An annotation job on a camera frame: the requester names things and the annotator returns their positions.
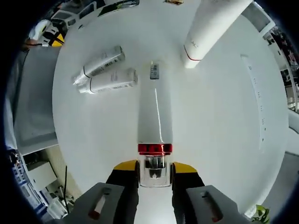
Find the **person's left hand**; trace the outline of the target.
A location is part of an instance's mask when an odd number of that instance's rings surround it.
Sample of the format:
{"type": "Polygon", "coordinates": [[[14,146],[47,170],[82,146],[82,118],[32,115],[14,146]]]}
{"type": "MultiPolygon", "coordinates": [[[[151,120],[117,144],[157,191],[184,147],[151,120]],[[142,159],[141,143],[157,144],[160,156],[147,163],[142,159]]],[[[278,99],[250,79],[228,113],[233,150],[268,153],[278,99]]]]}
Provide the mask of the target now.
{"type": "Polygon", "coordinates": [[[29,39],[29,38],[24,42],[23,45],[26,48],[37,47],[37,46],[40,46],[40,47],[48,47],[49,46],[48,44],[38,43],[37,40],[29,39]]]}

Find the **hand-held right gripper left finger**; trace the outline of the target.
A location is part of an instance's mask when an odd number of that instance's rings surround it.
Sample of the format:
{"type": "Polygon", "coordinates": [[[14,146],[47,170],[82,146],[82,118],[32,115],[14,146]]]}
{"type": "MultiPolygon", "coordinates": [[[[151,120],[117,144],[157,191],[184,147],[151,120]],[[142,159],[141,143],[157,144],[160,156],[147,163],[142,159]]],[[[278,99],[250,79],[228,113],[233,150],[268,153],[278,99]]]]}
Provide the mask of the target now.
{"type": "Polygon", "coordinates": [[[116,165],[105,183],[99,182],[76,200],[71,224],[132,224],[139,201],[137,160],[116,165]]]}

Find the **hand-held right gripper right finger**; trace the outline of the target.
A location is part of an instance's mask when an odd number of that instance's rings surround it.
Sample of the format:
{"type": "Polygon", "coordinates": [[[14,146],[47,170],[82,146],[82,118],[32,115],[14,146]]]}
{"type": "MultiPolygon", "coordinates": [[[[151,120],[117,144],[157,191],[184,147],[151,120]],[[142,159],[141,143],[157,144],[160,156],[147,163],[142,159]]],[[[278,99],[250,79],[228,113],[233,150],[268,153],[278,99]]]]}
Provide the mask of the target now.
{"type": "Polygon", "coordinates": [[[178,224],[242,224],[237,204],[205,185],[190,165],[173,163],[172,206],[178,224]]]}

